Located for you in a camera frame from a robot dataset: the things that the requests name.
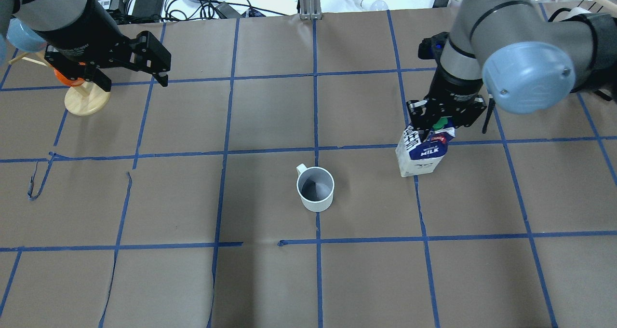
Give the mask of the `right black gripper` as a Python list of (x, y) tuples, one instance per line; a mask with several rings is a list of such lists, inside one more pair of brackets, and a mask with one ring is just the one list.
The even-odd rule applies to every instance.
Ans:
[(442, 117), (450, 118), (454, 128), (470, 127), (487, 109), (480, 96), (481, 79), (465, 80), (438, 69), (423, 101), (408, 101), (410, 125), (426, 141), (432, 126)]

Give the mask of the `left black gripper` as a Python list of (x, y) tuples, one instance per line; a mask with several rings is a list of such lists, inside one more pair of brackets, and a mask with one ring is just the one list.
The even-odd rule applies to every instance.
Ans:
[(81, 78), (110, 92), (111, 79), (100, 69), (127, 68), (148, 73), (162, 87), (168, 86), (171, 53), (150, 31), (134, 39), (124, 36), (98, 2), (85, 3), (73, 22), (46, 31), (44, 39), (46, 62), (70, 81)]

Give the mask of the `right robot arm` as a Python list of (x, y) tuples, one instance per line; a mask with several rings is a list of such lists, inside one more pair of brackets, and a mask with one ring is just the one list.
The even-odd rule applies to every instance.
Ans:
[(540, 18), (532, 0), (462, 0), (448, 32), (423, 39), (435, 60), (427, 95), (408, 101), (408, 128), (422, 141), (444, 126), (471, 126), (495, 106), (527, 114), (568, 94), (605, 89), (616, 101), (616, 14)]

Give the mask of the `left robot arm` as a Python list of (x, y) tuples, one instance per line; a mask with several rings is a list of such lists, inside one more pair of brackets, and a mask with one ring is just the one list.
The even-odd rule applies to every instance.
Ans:
[(103, 70), (143, 71), (168, 85), (171, 53), (149, 31), (128, 38), (97, 0), (1, 0), (1, 57), (11, 19), (46, 43), (44, 59), (69, 80), (83, 79), (110, 92)]

